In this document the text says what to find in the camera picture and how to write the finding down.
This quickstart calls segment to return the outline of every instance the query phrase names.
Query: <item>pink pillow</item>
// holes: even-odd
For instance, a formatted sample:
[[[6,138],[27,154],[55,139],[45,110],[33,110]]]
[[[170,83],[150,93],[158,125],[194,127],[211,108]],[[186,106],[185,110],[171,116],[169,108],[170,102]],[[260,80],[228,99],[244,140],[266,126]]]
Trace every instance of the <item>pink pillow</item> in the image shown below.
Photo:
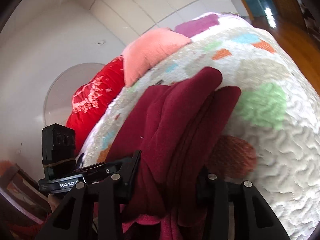
[[[122,53],[125,86],[132,86],[150,68],[190,42],[169,28],[150,30],[131,42]]]

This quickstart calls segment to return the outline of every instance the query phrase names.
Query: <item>dark red cloth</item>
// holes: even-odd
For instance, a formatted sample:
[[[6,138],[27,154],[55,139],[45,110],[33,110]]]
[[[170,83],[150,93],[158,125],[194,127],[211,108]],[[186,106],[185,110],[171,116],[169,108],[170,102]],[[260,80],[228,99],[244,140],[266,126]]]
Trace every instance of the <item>dark red cloth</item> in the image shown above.
[[[35,224],[29,227],[23,227],[18,225],[13,225],[7,223],[7,226],[10,231],[14,232],[17,236],[19,236],[23,240],[34,240],[36,235],[39,233],[40,229],[48,221],[50,214],[47,215],[47,218],[42,224]]]
[[[215,91],[221,81],[218,70],[205,67],[172,87],[151,86],[129,114],[106,158],[142,150],[134,194],[122,210],[124,231],[134,222],[160,223],[161,240],[201,238],[205,210],[196,206],[196,177],[241,94],[238,87]]]
[[[72,113],[66,126],[76,132],[76,155],[92,128],[123,87],[123,57],[119,56],[105,65],[88,84],[81,86],[74,93]]]

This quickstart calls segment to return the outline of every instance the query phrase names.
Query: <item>blue patch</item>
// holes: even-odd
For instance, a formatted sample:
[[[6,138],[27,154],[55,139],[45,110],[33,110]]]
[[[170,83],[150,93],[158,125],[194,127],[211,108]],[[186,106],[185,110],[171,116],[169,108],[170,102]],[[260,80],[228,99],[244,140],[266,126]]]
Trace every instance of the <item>blue patch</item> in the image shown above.
[[[246,34],[242,34],[242,35],[232,39],[232,41],[237,42],[237,43],[242,43],[242,44],[251,44],[251,43],[260,42],[260,39],[255,34],[246,33]]]
[[[178,66],[177,63],[173,63],[171,66],[167,67],[167,69],[165,70],[166,73],[174,70],[176,67]]]
[[[105,138],[103,138],[102,141],[102,150],[105,150],[108,148],[109,142],[110,140],[116,135],[115,131],[112,132],[108,132],[107,135],[105,136]]]

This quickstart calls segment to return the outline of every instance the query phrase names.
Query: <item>green patch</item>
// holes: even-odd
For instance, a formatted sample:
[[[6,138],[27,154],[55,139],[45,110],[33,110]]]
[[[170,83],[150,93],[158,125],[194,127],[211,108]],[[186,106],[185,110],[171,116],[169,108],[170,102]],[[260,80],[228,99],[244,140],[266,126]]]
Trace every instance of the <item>green patch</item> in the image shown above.
[[[222,41],[213,41],[210,44],[208,44],[207,46],[204,47],[205,51],[211,51],[216,49],[217,47],[219,47],[222,44]]]
[[[261,127],[282,128],[287,108],[285,93],[274,83],[262,84],[255,91],[243,91],[235,112]]]
[[[133,93],[133,92],[135,92],[135,91],[137,90],[137,89],[136,89],[137,86],[138,86],[137,84],[138,84],[138,81],[136,81],[131,87],[129,87],[128,90],[127,90],[127,92],[128,92],[128,93]]]

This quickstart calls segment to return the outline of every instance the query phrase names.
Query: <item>metal screw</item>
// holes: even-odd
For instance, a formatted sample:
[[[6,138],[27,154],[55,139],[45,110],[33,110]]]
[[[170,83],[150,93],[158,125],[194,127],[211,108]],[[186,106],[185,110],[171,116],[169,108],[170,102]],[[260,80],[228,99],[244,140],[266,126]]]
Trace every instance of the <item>metal screw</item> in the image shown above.
[[[120,174],[118,174],[118,173],[111,175],[111,179],[112,179],[112,180],[118,180],[118,179],[120,179],[120,178],[121,178],[121,176],[120,176]]]
[[[217,178],[217,175],[216,174],[213,174],[213,173],[209,173],[208,174],[208,179],[210,180],[215,180]]]
[[[243,185],[246,186],[246,187],[252,187],[252,182],[246,180],[246,181],[243,183]]]
[[[76,188],[83,188],[84,187],[84,183],[83,182],[78,182],[77,184],[76,184]]]

